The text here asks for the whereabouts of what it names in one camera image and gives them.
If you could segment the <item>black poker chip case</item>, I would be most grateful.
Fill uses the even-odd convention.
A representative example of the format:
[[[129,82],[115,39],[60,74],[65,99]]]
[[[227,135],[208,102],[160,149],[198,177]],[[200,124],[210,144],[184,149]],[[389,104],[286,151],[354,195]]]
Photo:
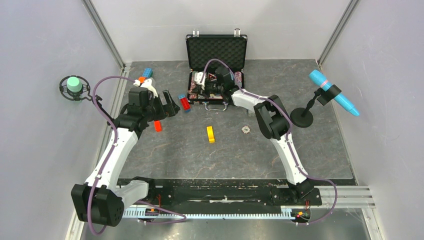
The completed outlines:
[[[214,73],[219,67],[227,68],[231,74],[242,72],[242,86],[245,86],[244,68],[247,55],[248,36],[240,29],[234,29],[232,34],[201,34],[198,30],[186,35],[186,52],[190,69],[186,97],[190,105],[204,105],[206,110],[212,110],[212,105],[222,105],[226,110],[231,101],[221,99],[195,98],[195,72]]]

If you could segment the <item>red 100 poker chip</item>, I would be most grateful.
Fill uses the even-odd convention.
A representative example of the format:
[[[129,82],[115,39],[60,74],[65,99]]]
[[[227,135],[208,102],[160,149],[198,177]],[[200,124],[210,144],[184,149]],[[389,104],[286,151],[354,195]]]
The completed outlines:
[[[241,131],[242,131],[244,134],[248,134],[248,133],[250,133],[250,132],[251,132],[251,129],[250,129],[248,126],[243,126],[243,127],[241,128]]]

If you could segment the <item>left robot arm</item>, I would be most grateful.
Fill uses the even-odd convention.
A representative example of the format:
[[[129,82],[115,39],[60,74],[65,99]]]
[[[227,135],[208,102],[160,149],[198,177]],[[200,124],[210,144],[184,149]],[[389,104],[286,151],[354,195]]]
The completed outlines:
[[[71,190],[80,221],[115,227],[132,204],[139,200],[151,204],[156,200],[152,178],[136,176],[124,186],[119,186],[118,179],[129,153],[149,123],[173,117],[180,111],[168,90],[162,94],[165,104],[159,94],[146,87],[130,89],[127,104],[112,120],[113,133],[97,166],[83,184],[75,184]]]

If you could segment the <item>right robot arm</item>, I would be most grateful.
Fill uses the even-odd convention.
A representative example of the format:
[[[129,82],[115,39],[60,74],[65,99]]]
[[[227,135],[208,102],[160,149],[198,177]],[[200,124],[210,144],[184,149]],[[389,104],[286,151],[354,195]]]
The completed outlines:
[[[226,67],[217,69],[214,80],[209,77],[208,73],[194,71],[191,81],[195,87],[189,93],[203,94],[205,97],[218,94],[227,104],[254,112],[260,132],[274,145],[283,164],[289,199],[295,204],[306,201],[314,186],[308,180],[308,174],[295,149],[291,133],[293,124],[280,98],[277,95],[266,97],[249,92]]]

